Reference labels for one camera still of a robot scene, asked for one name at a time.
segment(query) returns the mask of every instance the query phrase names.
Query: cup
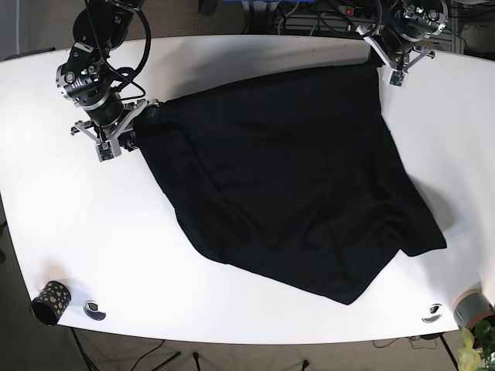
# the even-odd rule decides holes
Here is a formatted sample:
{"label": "cup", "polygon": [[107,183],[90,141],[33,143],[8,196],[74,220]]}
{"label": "cup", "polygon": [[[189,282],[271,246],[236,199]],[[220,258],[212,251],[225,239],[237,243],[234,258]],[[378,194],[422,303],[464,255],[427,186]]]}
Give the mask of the cup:
{"label": "cup", "polygon": [[65,312],[70,299],[70,292],[65,285],[50,281],[31,301],[29,310],[45,325],[54,326]]}

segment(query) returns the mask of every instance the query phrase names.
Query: white table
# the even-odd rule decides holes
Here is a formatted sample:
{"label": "white table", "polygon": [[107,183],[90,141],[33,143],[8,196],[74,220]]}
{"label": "white table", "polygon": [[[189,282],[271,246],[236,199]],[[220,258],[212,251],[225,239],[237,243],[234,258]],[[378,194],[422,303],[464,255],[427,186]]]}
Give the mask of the white table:
{"label": "white table", "polygon": [[[136,66],[142,47],[125,43],[111,62]],[[285,36],[155,39],[138,82],[148,99],[168,100],[267,73],[361,63],[368,51],[358,41]],[[413,68],[406,87],[382,84],[384,118],[449,248],[399,252],[346,306],[200,256],[139,151],[99,163],[89,138],[70,136],[86,115],[56,88],[66,61],[60,51],[0,63],[0,191],[30,297],[49,280],[72,292],[61,325],[198,342],[350,342],[453,330],[449,306],[479,281],[495,299],[495,63],[438,53]],[[86,300],[106,319],[89,319]],[[435,303],[445,314],[425,324]]]}

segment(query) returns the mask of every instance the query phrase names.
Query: black fabric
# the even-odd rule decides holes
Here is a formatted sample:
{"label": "black fabric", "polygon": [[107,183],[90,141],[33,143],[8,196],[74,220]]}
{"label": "black fabric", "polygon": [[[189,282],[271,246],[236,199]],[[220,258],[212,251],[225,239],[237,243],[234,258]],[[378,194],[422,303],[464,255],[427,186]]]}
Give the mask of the black fabric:
{"label": "black fabric", "polygon": [[350,304],[399,249],[446,247],[381,117],[374,65],[231,83],[148,109],[135,131],[211,260]]}

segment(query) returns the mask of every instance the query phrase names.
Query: metal bracket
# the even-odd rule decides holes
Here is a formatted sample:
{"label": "metal bracket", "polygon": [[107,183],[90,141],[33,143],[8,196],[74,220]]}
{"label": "metal bracket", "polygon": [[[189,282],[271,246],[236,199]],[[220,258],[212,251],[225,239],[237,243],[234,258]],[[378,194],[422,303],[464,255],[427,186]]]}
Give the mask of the metal bracket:
{"label": "metal bracket", "polygon": [[82,131],[89,138],[96,142],[96,151],[100,162],[111,160],[112,158],[118,157],[122,154],[121,146],[118,143],[118,136],[124,132],[124,130],[130,125],[132,120],[140,115],[141,112],[147,107],[148,102],[143,99],[139,100],[137,104],[132,106],[131,110],[125,115],[122,121],[117,125],[117,127],[106,135],[106,141],[102,141],[100,138],[95,136],[93,133],[89,132],[87,122],[78,121],[74,128],[71,129],[71,134],[74,135],[78,131]]}
{"label": "metal bracket", "polygon": [[[360,35],[364,35],[368,29],[364,26],[357,27],[356,31]],[[387,81],[390,85],[395,85],[396,87],[401,87],[405,82],[409,70],[420,60],[422,60],[425,56],[429,56],[431,58],[435,58],[435,52],[433,52],[429,48],[415,49],[416,52],[419,53],[419,56],[414,58],[413,60],[409,60],[409,55],[405,56],[404,67],[401,71],[397,69],[398,62],[391,60],[386,52],[382,49],[377,40],[373,39],[371,36],[363,37],[363,40],[368,43],[374,50],[377,52],[380,59],[383,61],[385,66],[388,68],[388,72],[384,74],[384,81]]]}

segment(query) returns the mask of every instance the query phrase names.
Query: cable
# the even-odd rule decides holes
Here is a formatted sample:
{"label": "cable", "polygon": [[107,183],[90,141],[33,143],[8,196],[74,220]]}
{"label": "cable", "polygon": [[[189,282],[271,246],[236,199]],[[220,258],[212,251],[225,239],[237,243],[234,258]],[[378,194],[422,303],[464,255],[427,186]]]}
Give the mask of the cable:
{"label": "cable", "polygon": [[319,19],[318,19],[318,22],[315,23],[315,25],[311,28],[311,32],[309,33],[310,36],[312,36],[312,34],[315,32],[316,27],[319,27]]}
{"label": "cable", "polygon": [[464,42],[464,46],[467,48],[467,41],[466,41],[466,39],[464,39],[464,38],[461,36],[461,34],[458,34],[458,33],[453,32],[453,31],[452,31],[449,27],[447,27],[447,26],[445,26],[445,28],[446,28],[446,29],[448,29],[448,30],[449,30],[449,31],[450,31],[450,32],[451,32],[454,36],[459,37],[459,38],[460,38],[460,39]]}
{"label": "cable", "polygon": [[[141,9],[136,10],[135,12],[138,15],[139,20],[141,20],[143,28],[145,29],[145,50],[143,51],[141,61],[139,62],[136,69],[132,72],[131,80],[134,80],[141,73],[143,68],[145,68],[146,62],[148,62],[149,52],[152,49],[152,30],[149,28],[148,20],[146,19],[145,14],[142,12]],[[121,92],[127,85],[127,82],[121,83],[115,91]]]}
{"label": "cable", "polygon": [[373,340],[373,346],[374,346],[375,348],[378,348],[378,349],[387,348],[388,346],[390,346],[390,345],[394,344],[394,343],[395,343],[396,341],[398,341],[399,339],[400,339],[400,338],[396,338],[396,339],[392,340],[391,342],[389,342],[387,345],[380,345],[380,346],[378,346],[378,345],[376,345],[376,344],[374,343],[376,340]]}
{"label": "cable", "polygon": [[334,29],[331,25],[329,25],[325,19],[322,18],[322,16],[320,14],[317,14],[316,15],[316,18],[318,18],[318,20],[332,33],[334,34],[335,36],[337,37],[343,37],[344,39],[354,39],[354,40],[361,40],[362,38],[360,36],[352,36],[348,33],[342,33],[341,31],[338,31],[336,29]]}
{"label": "cable", "polygon": [[146,95],[146,91],[140,87],[137,83],[135,83],[134,81],[132,80],[129,80],[127,77],[125,77],[124,75],[122,75],[121,73],[119,73],[108,61],[107,59],[104,57],[103,55],[103,49],[101,48],[100,46],[100,42],[98,41],[98,37],[97,37],[97,33],[96,33],[96,30],[94,28],[94,24],[93,24],[93,19],[91,18],[91,12],[90,12],[90,9],[89,9],[89,5],[88,5],[88,0],[84,0],[84,4],[86,5],[86,13],[87,13],[87,17],[90,21],[90,26],[91,26],[91,31],[93,32],[93,36],[94,36],[94,39],[96,41],[96,45],[97,45],[97,48],[98,50],[100,51],[100,55],[101,55],[101,59],[103,60],[103,63],[110,69],[110,71],[112,71],[113,73],[115,73],[116,75],[118,75],[121,79],[123,79],[124,81],[127,81],[128,83],[131,83],[132,85],[134,85],[135,87],[137,87],[141,92],[142,94],[139,95],[139,96],[135,96],[135,97],[129,97],[129,98],[123,98],[123,99],[119,99],[119,101],[123,101],[123,100],[130,100],[130,99],[139,99],[139,98],[143,98],[145,95]]}
{"label": "cable", "polygon": [[[377,345],[375,342],[376,340],[373,340],[373,346],[377,349],[383,349],[383,348],[387,348],[388,346],[394,344],[396,341],[398,341],[399,339],[403,339],[403,338],[396,338],[394,340],[392,340],[391,342],[389,342],[388,344],[386,345]],[[426,347],[426,346],[421,346],[421,347],[418,347],[416,348],[414,346],[414,342],[417,342],[420,337],[419,336],[410,336],[410,337],[407,337],[407,339],[409,340],[409,344],[411,344],[411,348],[414,349],[414,350],[419,350],[419,349],[429,349],[429,350],[435,350],[436,347],[437,347],[437,343],[436,343],[436,340],[435,340],[435,347],[434,348],[429,348],[429,347]]]}
{"label": "cable", "polygon": [[158,345],[156,348],[153,348],[152,350],[150,350],[149,352],[143,354],[141,357],[139,357],[139,359],[136,361],[136,363],[133,365],[133,367],[131,368],[131,371],[134,371],[134,369],[136,368],[136,366],[138,365],[139,362],[141,362],[141,360],[143,358],[145,358],[148,354],[151,354],[153,353],[155,350],[157,350],[160,346],[162,346],[163,344],[165,344],[165,340],[162,340],[162,342],[160,342],[160,345]]}
{"label": "cable", "polygon": [[[289,13],[287,13],[283,22],[287,22],[288,17],[290,17],[292,14],[294,14],[294,12],[297,10],[298,6],[299,6],[299,3],[295,4],[294,9],[291,10]],[[278,26],[277,26],[277,33],[279,36],[280,36],[280,26],[281,25],[282,25],[282,19],[280,21],[278,21]]]}
{"label": "cable", "polygon": [[363,39],[365,37],[372,36],[377,31],[378,27],[380,27],[380,25],[381,25],[381,20],[382,20],[383,15],[384,15],[384,10],[381,6],[381,0],[377,0],[377,12],[378,12],[377,21],[374,23],[374,25],[370,31],[366,32],[364,35],[361,35],[361,37]]}
{"label": "cable", "polygon": [[402,42],[401,37],[398,34],[398,32],[393,27],[390,27],[390,26],[385,26],[385,27],[387,27],[387,29],[391,32],[391,34],[394,35],[394,37],[397,39],[397,41],[401,44],[402,54],[401,54],[401,58],[399,59],[399,61],[397,63],[397,71],[402,71],[402,69],[404,68],[404,58],[405,58],[404,43]]}
{"label": "cable", "polygon": [[435,346],[433,348],[430,348],[429,346],[415,347],[414,342],[418,342],[420,339],[421,338],[419,336],[411,336],[410,338],[408,338],[409,344],[411,344],[411,348],[413,348],[414,350],[418,350],[418,349],[435,350],[436,349],[436,347],[437,347],[436,339],[434,339],[435,340]]}
{"label": "cable", "polygon": [[244,12],[244,28],[241,31],[241,35],[244,35],[248,29],[249,29],[248,16],[246,15],[246,12]]}

